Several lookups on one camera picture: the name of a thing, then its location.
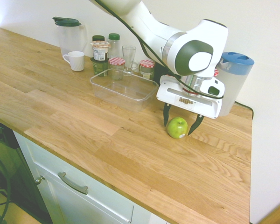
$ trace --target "clear plastic box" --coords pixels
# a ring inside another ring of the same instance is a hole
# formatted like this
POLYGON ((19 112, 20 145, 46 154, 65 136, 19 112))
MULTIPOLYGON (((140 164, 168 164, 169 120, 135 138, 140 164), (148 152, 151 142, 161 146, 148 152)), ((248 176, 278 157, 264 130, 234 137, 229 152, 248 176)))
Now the clear plastic box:
POLYGON ((127 110, 142 111, 153 99, 159 85, 123 70, 119 70, 123 74, 122 79, 113 80, 110 75, 113 70, 115 69, 105 70, 90 79, 94 95, 127 110))

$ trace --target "drawer handle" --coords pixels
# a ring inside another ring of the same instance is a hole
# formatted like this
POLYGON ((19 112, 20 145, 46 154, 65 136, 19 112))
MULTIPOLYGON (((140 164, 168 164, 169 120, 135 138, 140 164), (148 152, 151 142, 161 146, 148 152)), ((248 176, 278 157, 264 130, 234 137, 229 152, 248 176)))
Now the drawer handle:
POLYGON ((40 183, 42 182, 42 180, 44 180, 44 179, 45 179, 45 178, 41 175, 40 177, 36 178, 34 182, 35 182, 36 185, 38 185, 38 184, 40 184, 40 183))
POLYGON ((88 189, 87 186, 80 187, 80 186, 76 185, 75 183, 73 183, 72 181, 66 179, 65 175, 66 175, 65 172, 58 173, 58 176, 60 177, 60 179, 63 182, 65 182, 67 185, 69 185, 71 188, 75 189, 76 191, 79 191, 80 193, 87 195, 87 193, 88 193, 87 192, 88 191, 87 190, 88 189))

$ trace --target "white cabinet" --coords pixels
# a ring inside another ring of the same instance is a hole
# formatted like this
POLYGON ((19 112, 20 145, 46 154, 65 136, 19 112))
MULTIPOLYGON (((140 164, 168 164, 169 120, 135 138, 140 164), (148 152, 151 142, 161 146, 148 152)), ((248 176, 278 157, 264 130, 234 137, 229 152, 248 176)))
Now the white cabinet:
POLYGON ((18 133, 14 133, 54 224, 166 224, 18 133))

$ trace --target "apple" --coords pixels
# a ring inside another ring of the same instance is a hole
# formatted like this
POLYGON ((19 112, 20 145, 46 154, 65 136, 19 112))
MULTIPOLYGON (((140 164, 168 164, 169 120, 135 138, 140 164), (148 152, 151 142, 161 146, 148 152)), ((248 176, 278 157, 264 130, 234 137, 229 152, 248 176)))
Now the apple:
POLYGON ((168 134, 174 139, 182 138, 187 134, 188 123, 184 118, 173 118, 168 123, 167 131, 168 134))

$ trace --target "mug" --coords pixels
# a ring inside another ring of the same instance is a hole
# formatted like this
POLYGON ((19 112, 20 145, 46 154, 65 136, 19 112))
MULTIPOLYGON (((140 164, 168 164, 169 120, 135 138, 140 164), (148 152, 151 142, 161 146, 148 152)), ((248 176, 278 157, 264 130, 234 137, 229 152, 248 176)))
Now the mug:
POLYGON ((123 45, 122 46, 122 56, 126 61, 125 70, 131 71, 139 66, 139 62, 134 59, 136 53, 136 47, 133 45, 123 45))
POLYGON ((70 64, 73 71, 82 71, 84 69, 84 53, 81 51, 72 51, 63 56, 63 59, 70 64))

